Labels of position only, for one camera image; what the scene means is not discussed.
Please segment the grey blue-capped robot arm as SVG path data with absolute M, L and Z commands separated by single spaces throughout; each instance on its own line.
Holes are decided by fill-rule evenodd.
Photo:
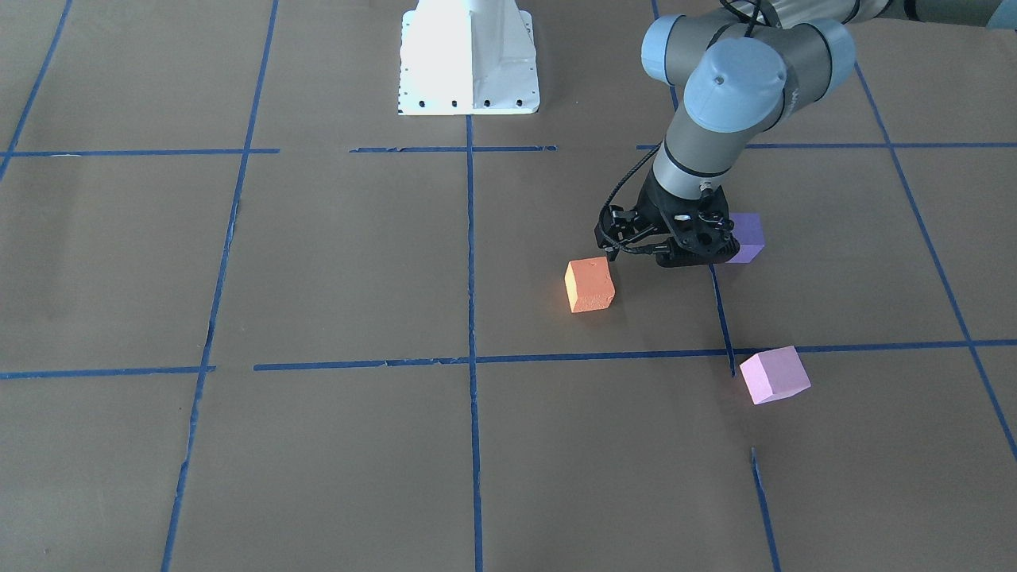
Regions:
M 664 268 L 740 253 L 723 180 L 756 135 L 828 97 L 853 72 L 851 23 L 876 18 L 1014 28 L 1013 1 L 723 1 L 701 16 L 664 15 L 640 45 L 647 75 L 683 90 L 632 209 L 607 201 L 594 234 L 607 261 Z

